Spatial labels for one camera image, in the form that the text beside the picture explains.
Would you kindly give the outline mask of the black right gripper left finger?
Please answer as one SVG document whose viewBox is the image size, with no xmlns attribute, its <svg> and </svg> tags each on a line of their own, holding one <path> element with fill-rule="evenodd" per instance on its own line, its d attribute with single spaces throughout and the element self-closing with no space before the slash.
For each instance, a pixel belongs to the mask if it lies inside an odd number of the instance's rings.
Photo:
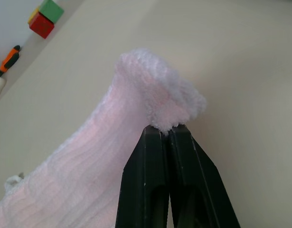
<svg viewBox="0 0 292 228">
<path fill-rule="evenodd" d="M 168 210 L 163 136 L 147 126 L 123 169 L 115 228 L 167 228 Z"/>
</svg>

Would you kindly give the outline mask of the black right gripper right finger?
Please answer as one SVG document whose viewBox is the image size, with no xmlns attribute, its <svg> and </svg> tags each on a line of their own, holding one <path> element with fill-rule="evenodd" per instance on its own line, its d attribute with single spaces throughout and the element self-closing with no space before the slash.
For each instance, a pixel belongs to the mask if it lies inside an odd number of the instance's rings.
<svg viewBox="0 0 292 228">
<path fill-rule="evenodd" d="M 215 164 L 184 125 L 167 140 L 175 228 L 241 228 Z"/>
</svg>

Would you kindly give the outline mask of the pink fuzzy sock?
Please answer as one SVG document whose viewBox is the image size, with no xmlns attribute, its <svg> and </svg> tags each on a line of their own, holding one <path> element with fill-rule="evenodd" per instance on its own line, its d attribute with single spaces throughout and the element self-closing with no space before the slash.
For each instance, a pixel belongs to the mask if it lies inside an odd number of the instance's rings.
<svg viewBox="0 0 292 228">
<path fill-rule="evenodd" d="M 166 133 L 206 99 L 146 49 L 120 55 L 85 123 L 0 201 L 0 228 L 114 228 L 121 175 L 143 129 Z"/>
</svg>

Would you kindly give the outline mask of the orange and black screwdriver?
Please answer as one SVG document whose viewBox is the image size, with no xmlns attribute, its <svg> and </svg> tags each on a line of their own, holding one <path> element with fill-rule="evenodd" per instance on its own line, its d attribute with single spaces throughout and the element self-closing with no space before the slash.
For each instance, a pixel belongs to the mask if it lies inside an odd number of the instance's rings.
<svg viewBox="0 0 292 228">
<path fill-rule="evenodd" d="M 2 61 L 0 66 L 0 77 L 6 73 L 19 59 L 20 45 L 16 45 L 8 53 L 7 57 Z"/>
</svg>

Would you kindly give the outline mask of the red wooden cube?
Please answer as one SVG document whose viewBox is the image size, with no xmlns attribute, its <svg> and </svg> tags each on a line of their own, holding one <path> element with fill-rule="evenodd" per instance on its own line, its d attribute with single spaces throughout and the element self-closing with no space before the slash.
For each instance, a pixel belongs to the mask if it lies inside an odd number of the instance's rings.
<svg viewBox="0 0 292 228">
<path fill-rule="evenodd" d="M 54 23 L 39 12 L 35 14 L 29 23 L 29 28 L 43 39 L 48 37 L 54 27 Z"/>
</svg>

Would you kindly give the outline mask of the green wooden cube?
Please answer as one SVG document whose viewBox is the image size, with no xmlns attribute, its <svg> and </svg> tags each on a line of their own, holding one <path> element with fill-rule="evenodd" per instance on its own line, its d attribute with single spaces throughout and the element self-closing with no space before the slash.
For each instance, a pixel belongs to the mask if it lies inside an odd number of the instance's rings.
<svg viewBox="0 0 292 228">
<path fill-rule="evenodd" d="M 53 0 L 43 0 L 38 11 L 54 24 L 64 13 L 64 10 Z"/>
</svg>

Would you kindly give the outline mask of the yellow wooden cube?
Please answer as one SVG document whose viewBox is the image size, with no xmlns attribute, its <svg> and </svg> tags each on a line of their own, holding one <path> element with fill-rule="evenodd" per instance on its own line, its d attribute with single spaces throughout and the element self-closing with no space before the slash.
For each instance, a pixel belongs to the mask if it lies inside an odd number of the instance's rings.
<svg viewBox="0 0 292 228">
<path fill-rule="evenodd" d="M 38 14 L 38 12 L 39 12 L 39 6 L 36 7 L 36 8 L 34 9 L 34 11 L 31 13 L 31 15 L 30 15 L 30 17 L 29 17 L 29 19 L 28 19 L 28 24 L 31 23 L 31 21 L 32 21 L 33 18 Z"/>
</svg>

